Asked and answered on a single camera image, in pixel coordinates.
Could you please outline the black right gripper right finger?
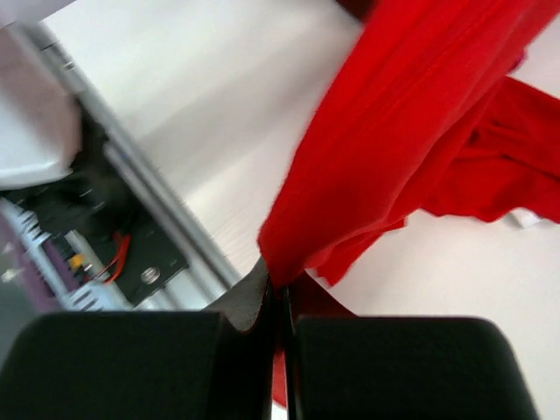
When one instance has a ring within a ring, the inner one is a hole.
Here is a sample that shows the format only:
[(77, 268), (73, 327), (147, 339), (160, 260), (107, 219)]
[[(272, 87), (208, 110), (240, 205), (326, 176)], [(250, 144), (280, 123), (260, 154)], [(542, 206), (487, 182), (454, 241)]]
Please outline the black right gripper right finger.
[(283, 291), (292, 419), (535, 419), (512, 347), (483, 318), (358, 317)]

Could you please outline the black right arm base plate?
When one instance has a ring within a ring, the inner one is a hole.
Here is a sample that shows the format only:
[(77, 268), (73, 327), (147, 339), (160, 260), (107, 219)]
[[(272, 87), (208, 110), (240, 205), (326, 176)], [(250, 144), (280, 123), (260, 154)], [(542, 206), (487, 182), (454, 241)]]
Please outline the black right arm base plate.
[(72, 285), (114, 285), (138, 304), (188, 261), (105, 157), (101, 126), (84, 117), (81, 127), (70, 175), (1, 195), (38, 216), (43, 249), (67, 265)]

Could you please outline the aluminium frame rail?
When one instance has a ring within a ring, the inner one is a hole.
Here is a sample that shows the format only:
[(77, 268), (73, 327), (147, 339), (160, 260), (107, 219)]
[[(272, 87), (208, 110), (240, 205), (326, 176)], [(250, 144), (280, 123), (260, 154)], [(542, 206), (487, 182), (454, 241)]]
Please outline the aluminium frame rail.
[(117, 169), (148, 208), (151, 215), (191, 262), (191, 278), (205, 296), (214, 301), (229, 291), (240, 275), (219, 251), (160, 172), (137, 146), (105, 101), (86, 80), (58, 41), (42, 24), (20, 24), (17, 28), (31, 42), (43, 65), (69, 89), (108, 138), (104, 156)]

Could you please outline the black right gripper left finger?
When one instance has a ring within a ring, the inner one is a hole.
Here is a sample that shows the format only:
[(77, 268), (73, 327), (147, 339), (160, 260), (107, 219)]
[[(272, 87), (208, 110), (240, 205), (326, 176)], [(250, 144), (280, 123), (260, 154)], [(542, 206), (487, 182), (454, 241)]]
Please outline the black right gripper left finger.
[(17, 336), (4, 419), (268, 419), (273, 293), (264, 261), (202, 311), (59, 312)]

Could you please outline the magenta pink t shirt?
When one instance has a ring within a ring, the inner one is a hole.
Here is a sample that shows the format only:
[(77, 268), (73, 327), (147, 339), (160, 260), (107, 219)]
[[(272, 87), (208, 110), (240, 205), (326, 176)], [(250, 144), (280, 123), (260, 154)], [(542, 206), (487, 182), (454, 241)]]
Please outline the magenta pink t shirt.
[(515, 72), (526, 60), (527, 58), (527, 52), (525, 50), (523, 50), (521, 52), (521, 55), (519, 56), (519, 58), (515, 61), (515, 63), (512, 65), (511, 69), (509, 70), (510, 73)]

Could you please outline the silver clothes rack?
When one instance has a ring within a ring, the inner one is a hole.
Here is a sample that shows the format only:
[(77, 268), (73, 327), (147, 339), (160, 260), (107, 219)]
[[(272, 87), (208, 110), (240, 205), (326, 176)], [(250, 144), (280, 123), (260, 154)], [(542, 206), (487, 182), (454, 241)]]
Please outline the silver clothes rack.
[(544, 222), (544, 218), (526, 208), (516, 208), (510, 212), (510, 216), (520, 228), (532, 228)]

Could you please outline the red t shirt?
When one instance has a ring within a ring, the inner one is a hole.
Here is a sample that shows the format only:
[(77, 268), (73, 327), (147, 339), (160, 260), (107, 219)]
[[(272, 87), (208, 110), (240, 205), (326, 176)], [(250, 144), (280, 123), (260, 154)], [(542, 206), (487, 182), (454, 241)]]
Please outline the red t shirt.
[(363, 31), (257, 238), (274, 288), (308, 275), (368, 316), (486, 319), (554, 395), (559, 102), (509, 70), (558, 2), (345, 7)]

